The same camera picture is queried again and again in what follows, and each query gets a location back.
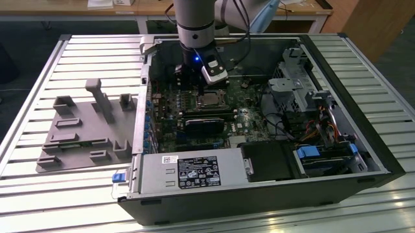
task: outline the white paper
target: white paper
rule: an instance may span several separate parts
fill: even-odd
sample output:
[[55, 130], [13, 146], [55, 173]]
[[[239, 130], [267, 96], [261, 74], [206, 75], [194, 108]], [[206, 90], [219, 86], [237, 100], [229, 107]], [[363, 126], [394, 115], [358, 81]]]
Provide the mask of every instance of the white paper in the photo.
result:
[[279, 1], [279, 5], [289, 5], [289, 4], [295, 4], [295, 3], [302, 3], [305, 2], [306, 0], [281, 0]]
[[113, 0], [89, 0], [89, 10], [103, 10], [113, 8]]

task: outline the motherboard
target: motherboard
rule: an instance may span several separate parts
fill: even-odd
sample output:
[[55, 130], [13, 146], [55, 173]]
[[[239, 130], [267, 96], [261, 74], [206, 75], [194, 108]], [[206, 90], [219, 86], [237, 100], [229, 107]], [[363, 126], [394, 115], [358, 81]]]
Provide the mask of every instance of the motherboard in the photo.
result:
[[261, 113], [262, 84], [231, 78], [199, 95], [175, 84], [153, 85], [159, 152], [237, 148], [273, 137]]

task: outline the table leg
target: table leg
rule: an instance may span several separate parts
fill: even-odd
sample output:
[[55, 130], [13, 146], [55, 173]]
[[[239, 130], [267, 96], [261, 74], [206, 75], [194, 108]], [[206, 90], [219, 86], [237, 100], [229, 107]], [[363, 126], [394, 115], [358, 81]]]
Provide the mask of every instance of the table leg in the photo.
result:
[[42, 26], [45, 27], [45, 29], [49, 31], [51, 30], [53, 26], [51, 26], [51, 21], [41, 21]]
[[321, 33], [326, 20], [327, 16], [318, 16], [317, 20], [313, 22], [309, 33]]
[[149, 34], [149, 29], [147, 29], [147, 16], [138, 16], [137, 21], [139, 25], [139, 33], [141, 34]]

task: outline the gray plastic base plate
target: gray plastic base plate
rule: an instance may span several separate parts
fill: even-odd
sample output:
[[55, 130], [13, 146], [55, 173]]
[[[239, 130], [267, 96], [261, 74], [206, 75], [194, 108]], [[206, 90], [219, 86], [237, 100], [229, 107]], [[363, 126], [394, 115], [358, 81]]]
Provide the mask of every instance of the gray plastic base plate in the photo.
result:
[[[77, 103], [77, 106], [70, 107], [73, 114], [61, 116], [57, 113], [47, 134], [47, 142], [43, 147], [43, 152], [38, 159], [38, 164], [43, 163], [43, 161], [49, 161], [49, 158], [53, 158], [51, 156], [55, 156], [53, 161], [55, 160], [58, 162], [49, 163], [47, 165], [43, 164], [43, 166], [38, 165], [38, 172], [131, 162], [131, 150], [127, 150], [127, 154], [123, 154], [122, 151], [119, 155], [117, 155], [114, 152], [114, 146], [115, 142], [118, 142], [118, 145], [123, 148], [126, 140], [129, 141], [130, 146], [133, 146], [137, 111], [123, 111], [119, 100], [111, 100], [115, 123], [109, 125], [102, 112], [95, 112], [93, 103], [95, 102]], [[74, 118], [79, 118], [82, 122], [70, 120], [70, 125], [67, 125], [63, 120]], [[93, 140], [106, 138], [109, 138], [111, 142], [110, 144], [99, 143], [98, 145], [94, 145], [94, 143], [91, 143]], [[59, 141], [58, 143], [65, 142], [69, 145], [61, 147], [54, 152], [46, 153], [46, 145], [57, 141]]]

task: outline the blue latch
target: blue latch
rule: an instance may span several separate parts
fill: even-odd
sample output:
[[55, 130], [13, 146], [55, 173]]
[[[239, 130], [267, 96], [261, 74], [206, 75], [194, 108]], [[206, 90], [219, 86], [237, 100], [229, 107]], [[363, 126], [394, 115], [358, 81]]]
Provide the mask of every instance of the blue latch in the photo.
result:
[[357, 147], [355, 144], [351, 143], [351, 144], [349, 145], [349, 147], [350, 147], [350, 149], [351, 149], [353, 154], [358, 154], [358, 153], [359, 153], [358, 147]]
[[321, 156], [318, 147], [307, 146], [298, 149], [299, 158]]
[[113, 183], [126, 182], [126, 173], [117, 173], [113, 175]]

